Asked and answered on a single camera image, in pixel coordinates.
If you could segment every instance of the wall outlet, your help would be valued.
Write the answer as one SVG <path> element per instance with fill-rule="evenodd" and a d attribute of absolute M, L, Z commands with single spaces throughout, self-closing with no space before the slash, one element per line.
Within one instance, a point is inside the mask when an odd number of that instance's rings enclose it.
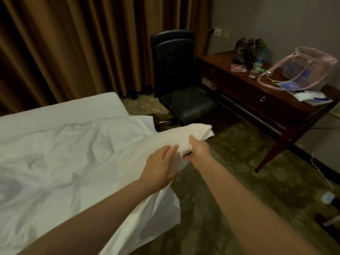
<path fill-rule="evenodd" d="M 229 37 L 229 30 L 224 30 L 222 36 L 223 36 L 224 38 L 228 38 L 228 37 Z"/>
<path fill-rule="evenodd" d="M 220 37 L 221 36 L 222 29 L 215 29 L 214 35 Z"/>

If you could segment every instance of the wall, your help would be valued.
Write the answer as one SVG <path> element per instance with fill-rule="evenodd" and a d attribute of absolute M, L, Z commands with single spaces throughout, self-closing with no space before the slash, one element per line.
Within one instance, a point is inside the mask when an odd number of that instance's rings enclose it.
<path fill-rule="evenodd" d="M 208 53 L 234 49 L 238 39 L 262 38 L 267 61 L 274 63 L 294 47 L 307 46 L 340 59 L 340 0 L 212 0 L 211 25 L 229 30 L 229 38 L 212 36 Z M 329 84 L 340 88 L 340 61 Z M 340 127 L 340 119 L 325 115 L 314 127 Z M 329 130 L 309 130 L 297 145 L 311 153 Z M 340 173 L 340 130 L 317 145 L 315 157 Z"/>

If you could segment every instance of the brown curtain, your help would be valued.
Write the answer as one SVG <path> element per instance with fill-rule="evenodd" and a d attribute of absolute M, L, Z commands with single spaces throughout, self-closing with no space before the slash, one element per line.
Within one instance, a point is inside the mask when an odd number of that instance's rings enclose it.
<path fill-rule="evenodd" d="M 1 0 L 0 112 L 154 86 L 150 36 L 169 29 L 202 54 L 208 0 Z"/>

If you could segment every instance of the floor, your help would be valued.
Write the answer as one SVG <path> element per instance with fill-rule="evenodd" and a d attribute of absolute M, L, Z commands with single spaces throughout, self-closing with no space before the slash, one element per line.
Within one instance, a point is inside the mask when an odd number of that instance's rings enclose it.
<path fill-rule="evenodd" d="M 130 115 L 152 115 L 156 120 L 172 117 L 152 93 L 122 101 Z M 340 254 L 340 245 L 313 221 L 317 213 L 326 217 L 337 214 L 332 206 L 320 201 L 329 185 L 316 169 L 285 151 L 256 174 L 253 169 L 270 149 L 273 139 L 224 107 L 202 123 L 213 126 L 215 136 L 207 142 L 220 163 L 322 254 Z M 333 186 L 339 197 L 340 187 Z M 205 182 L 191 164 L 171 187 L 181 203 L 181 223 L 135 250 L 133 255 L 244 254 Z"/>

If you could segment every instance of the leopard print bag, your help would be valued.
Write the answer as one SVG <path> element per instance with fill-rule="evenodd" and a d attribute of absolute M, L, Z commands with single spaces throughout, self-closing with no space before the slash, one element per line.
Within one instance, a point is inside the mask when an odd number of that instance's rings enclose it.
<path fill-rule="evenodd" d="M 237 41 L 235 46 L 235 55 L 233 58 L 233 63 L 244 64 L 248 68 L 252 68 L 256 62 L 256 58 L 263 48 L 267 45 L 261 39 L 251 38 L 248 41 L 245 38 L 241 38 Z"/>

